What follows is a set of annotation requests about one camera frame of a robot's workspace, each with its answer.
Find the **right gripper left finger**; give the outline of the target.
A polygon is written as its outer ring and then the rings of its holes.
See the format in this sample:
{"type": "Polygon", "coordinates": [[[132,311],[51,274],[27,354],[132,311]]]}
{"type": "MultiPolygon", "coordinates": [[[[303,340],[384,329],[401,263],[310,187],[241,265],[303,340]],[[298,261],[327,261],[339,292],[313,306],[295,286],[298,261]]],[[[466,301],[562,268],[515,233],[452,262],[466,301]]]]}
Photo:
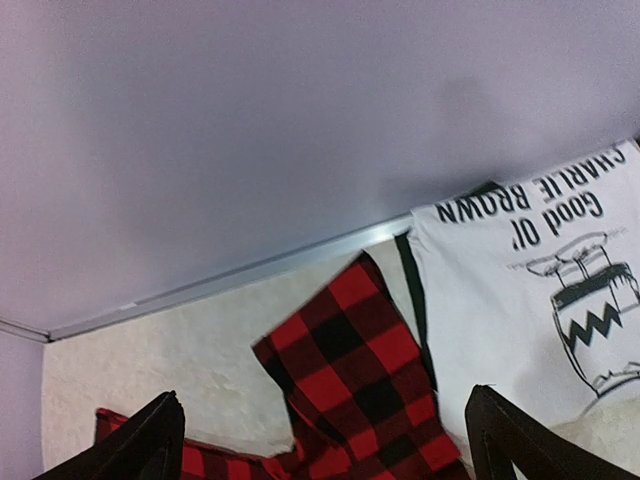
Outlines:
{"type": "Polygon", "coordinates": [[[163,392],[104,440],[44,472],[55,479],[178,479],[185,415],[177,394],[163,392]]]}

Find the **red black plaid garment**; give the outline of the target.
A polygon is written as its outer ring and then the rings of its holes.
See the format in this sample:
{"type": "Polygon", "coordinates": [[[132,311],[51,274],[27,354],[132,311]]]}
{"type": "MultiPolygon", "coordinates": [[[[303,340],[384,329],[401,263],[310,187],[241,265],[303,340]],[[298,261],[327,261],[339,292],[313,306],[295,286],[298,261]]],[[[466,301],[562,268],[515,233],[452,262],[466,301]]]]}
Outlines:
{"type": "Polygon", "coordinates": [[[186,441],[185,479],[464,479],[418,345],[361,254],[253,347],[281,389],[291,450],[259,457],[186,441]]]}

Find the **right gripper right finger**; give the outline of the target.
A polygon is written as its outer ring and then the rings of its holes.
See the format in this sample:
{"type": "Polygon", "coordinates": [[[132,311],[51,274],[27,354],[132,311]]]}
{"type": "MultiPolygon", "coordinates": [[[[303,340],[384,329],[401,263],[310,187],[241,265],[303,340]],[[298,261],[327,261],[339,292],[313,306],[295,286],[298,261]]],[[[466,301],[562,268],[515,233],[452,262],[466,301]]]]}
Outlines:
{"type": "Polygon", "coordinates": [[[635,479],[637,476],[556,435],[488,385],[465,407],[478,479],[635,479]]]}

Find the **white and green raglan shirt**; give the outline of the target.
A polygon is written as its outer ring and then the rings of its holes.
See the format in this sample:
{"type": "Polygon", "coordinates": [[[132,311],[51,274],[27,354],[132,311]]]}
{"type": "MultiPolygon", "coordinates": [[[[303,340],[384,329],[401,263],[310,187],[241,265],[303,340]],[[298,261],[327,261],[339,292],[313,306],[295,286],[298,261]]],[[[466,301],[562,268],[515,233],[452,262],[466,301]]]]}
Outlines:
{"type": "Polygon", "coordinates": [[[416,208],[408,242],[451,435],[477,385],[547,426],[638,396],[635,141],[416,208]]]}

